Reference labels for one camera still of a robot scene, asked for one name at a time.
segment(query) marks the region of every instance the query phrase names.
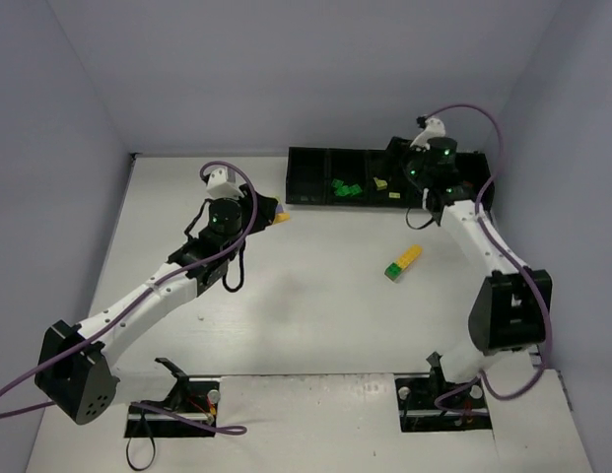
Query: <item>green block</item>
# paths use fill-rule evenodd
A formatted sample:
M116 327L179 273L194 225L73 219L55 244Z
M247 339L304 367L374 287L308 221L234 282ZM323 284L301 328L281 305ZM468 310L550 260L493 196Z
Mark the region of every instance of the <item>green block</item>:
M349 191L352 195L358 195L363 193L363 188L358 184L354 184L349 188Z
M336 189L336 192L334 192L334 193L338 197L346 197L346 196L350 195L352 192L349 190L349 187L347 185L343 185L339 189Z
M395 263L389 264L388 268L384 270L384 275L391 281L395 281L400 274L402 274L402 268Z

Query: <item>yellow block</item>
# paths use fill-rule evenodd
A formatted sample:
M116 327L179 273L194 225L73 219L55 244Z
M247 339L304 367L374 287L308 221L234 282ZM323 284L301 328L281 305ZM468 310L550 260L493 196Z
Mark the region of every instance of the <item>yellow block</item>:
M382 179L378 179L377 177L374 177L374 182L375 182L375 188L377 190L384 190L388 186L388 182Z
M283 224L287 220L290 220L290 214L288 212L283 212L281 214L275 215L275 220L273 221L273 225L275 224Z
M422 247L419 244L414 244L408 248L402 256L397 258L395 264L397 264L402 270L405 270L418 258L420 254L422 254Z

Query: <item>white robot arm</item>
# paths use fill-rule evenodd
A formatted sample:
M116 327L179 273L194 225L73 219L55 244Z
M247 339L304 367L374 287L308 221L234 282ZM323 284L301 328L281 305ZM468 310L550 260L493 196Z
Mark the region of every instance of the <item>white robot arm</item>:
M287 220L277 199L236 187L226 168L207 176L208 199L185 230L188 241L145 283L99 314L73 326L59 321L45 333L36 385L76 424L87 424L114 404L119 358L141 335L221 278L226 289L229 262L244 250L248 235ZM209 204L208 225L191 231ZM167 360L157 360L166 365Z
M423 127L426 117L418 118L418 123ZM552 282L546 271L531 270L513 254L492 225L482 202L475 202L476 191L462 178L456 165L456 141L443 135L429 138L428 146L417 147L416 141L407 147L392 142L389 151L400 155L409 182L423 195L425 210L452 235L484 276L468 317L467 333L439 357L443 381L459 384L475 378L505 355L545 341L544 314L529 283L548 310Z

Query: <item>white wall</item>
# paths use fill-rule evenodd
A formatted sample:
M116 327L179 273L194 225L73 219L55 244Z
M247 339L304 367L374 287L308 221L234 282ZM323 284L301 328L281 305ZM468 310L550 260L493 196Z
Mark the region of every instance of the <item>white wall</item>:
M0 387L47 326L87 315L128 170L46 2L0 0ZM29 381L0 411L42 400ZM39 421L0 421L1 473L25 470Z
M597 472L612 472L612 0L566 0L501 116L497 217L554 281L554 364Z
M207 155L383 148L452 101L498 112L560 0L50 4L131 150Z

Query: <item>purple cable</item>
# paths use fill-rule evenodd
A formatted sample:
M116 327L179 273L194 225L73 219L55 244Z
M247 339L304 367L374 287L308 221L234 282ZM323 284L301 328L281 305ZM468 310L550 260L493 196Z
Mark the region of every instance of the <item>purple cable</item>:
M452 108L472 108L474 110L477 110L483 113L492 122L492 125L494 125L494 129L496 130L496 136L499 142L499 153L497 157L498 163L496 166L496 170L490 175L490 177L487 179L485 184L483 184L483 186L481 187L481 190L479 191L479 194L476 197L476 201L474 202L474 211L478 215L481 210L481 202L483 200L483 196L485 195L485 192L489 188L490 184L492 184L492 182L496 180L497 176L501 173L501 171L503 170L503 167L506 164L506 158L505 158L505 153L504 153L505 146L504 146L504 140L503 140L503 132L501 130L501 126L499 125L499 122L494 117L494 115L492 115L492 113L490 113L488 110L486 110L485 108L481 106L477 106L471 103L454 103L452 105L447 105L442 108L439 108L438 110L434 111L433 113L430 113L427 116L433 116L433 115L436 115L437 113L441 113L442 111L450 110ZM511 394L499 394L490 385L490 381L487 378L487 373L485 372L485 370L480 371L481 378L483 379L483 382L485 383L487 390L490 392L490 394L492 394L492 396L494 396L496 399L500 401L511 401L513 399L520 397L522 394L525 394L526 392L528 392L538 382L540 377L542 377L542 374L544 374L544 371L546 370L548 366L549 355L551 354L551 351L553 350L553 331L551 327L551 315L549 314L549 309L546 306L546 303L544 302L542 293L540 293L540 290L538 289L535 282L533 281L533 278L531 278L529 273L522 267L522 265L519 264L513 256L511 256L511 254L507 251L507 249L504 248L500 243L496 241L496 239L492 236L490 230L485 225L485 221L483 219L478 219L478 222L479 222L479 226L481 227L481 230L483 231L487 239L490 241L490 243L501 253L501 255L509 263L513 265L513 267L518 271L518 273L520 273L520 276L522 276L522 279L524 279L527 286L531 290L531 294L533 294L533 297L535 298L536 302L540 306L540 312L542 313L542 318L544 320L544 331L546 332L545 350L540 354L540 358L541 358L540 366L538 367L537 371L535 372L531 380L525 386L523 386L521 389Z
M478 381L478 380L479 380L479 378L475 377L471 381L468 381L465 384L460 384L459 386L455 387L452 391L449 391L446 394L442 394L440 397L435 399L435 407L437 407L438 409L441 409L442 411L454 412L455 414L460 414L462 416L481 416L481 417L489 416L489 414L487 412L466 411L464 409L450 409L449 407L444 407L442 405L442 403L448 397L456 396L459 392L463 392L466 389L469 389L474 384L476 384L476 381Z
M213 432L214 434L223 434L225 436L243 436L246 434L248 429L245 426L226 426L226 427L213 427L207 426L200 422L191 421L185 417L179 416L175 412L167 411L165 409L161 409L160 407L155 407L150 404L146 404L144 402L132 402L130 403L133 407L138 407L139 409L144 409L146 411L156 412L157 414L163 414L173 419L177 419L183 424L187 424L188 426L195 427L197 429L202 429L203 431Z
M165 281L173 278L174 276L177 276L180 273L189 271L191 269L195 269L195 268L197 268L199 266L202 266L204 264L207 264L207 263L211 263L212 261L215 261L215 260L217 260L219 258L222 258L223 256L229 254L231 251L233 251L234 249L238 248L244 242L244 240L246 239L248 234L250 234L251 230L253 229L253 225L255 223L255 218L257 217L257 194L255 193L255 188L253 187L253 183L250 181L248 176L244 172L242 172L242 170L240 168L238 168L238 167L236 167L236 166L234 166L234 165L232 165L230 163L226 163L224 161L213 161L211 163L207 163L205 166L203 166L200 169L200 175L202 176L204 170L206 168L210 167L210 166L224 166L224 167L233 169L235 172L237 172L240 175L240 177L244 180L244 182L246 182L246 184L248 185L248 189L250 191L251 199L253 201L253 209L252 209L252 213L251 213L250 222L248 223L248 225L244 229L244 232L242 232L242 235L234 242L234 244L232 244L228 248L224 249L223 251L214 254L213 256L209 256L209 257L207 257L205 259L202 259L200 261L196 261L195 263L192 263L192 264L188 264L187 266L184 266L182 268L176 269L176 270L168 273L166 276L164 276L163 278L159 279L155 283L155 286L160 286ZM47 360L46 362L43 362L40 365L32 368L28 372L25 372L25 373L21 374L15 380L13 380L12 382L10 382L10 383L6 384L5 386L3 386L0 389L0 398L3 397L6 393L11 391L12 389L14 389L15 387L17 387L19 384L21 384L26 379L34 376L35 374L37 374L39 372L43 372L43 371L53 367L56 363L60 362L61 360L64 360L65 358L70 357L71 355L73 355L75 353L78 353L79 351L81 351L84 348L86 348L89 345L91 345L93 342L95 342L100 337L102 337L105 333L107 333L108 331L112 330L112 328L117 323L119 323L124 317L126 317L130 312L132 312L135 308L137 308L137 306L140 303L142 303L149 295L151 295L152 292L153 292L152 289L150 289L150 288L146 289L146 291L141 293L137 297L137 299L135 299L132 303L130 303L122 312L119 313L119 315L116 318L114 318L102 330L100 330L99 332L95 333L94 335L92 335L91 337L87 338L86 340L80 342L79 344L71 347L70 349L65 350L62 353L59 353L55 357L52 357L49 360ZM8 418L8 417L14 417L14 416L18 416L18 415L21 415L21 414L26 414L26 413L31 412L31 411L36 410L36 409L42 409L44 407L48 407L49 405L53 405L53 403L45 402L45 403L41 403L41 404L36 404L34 406L25 407L23 409L18 409L18 410L15 410L15 411L3 412L3 413L0 413L0 419L5 419L5 418Z

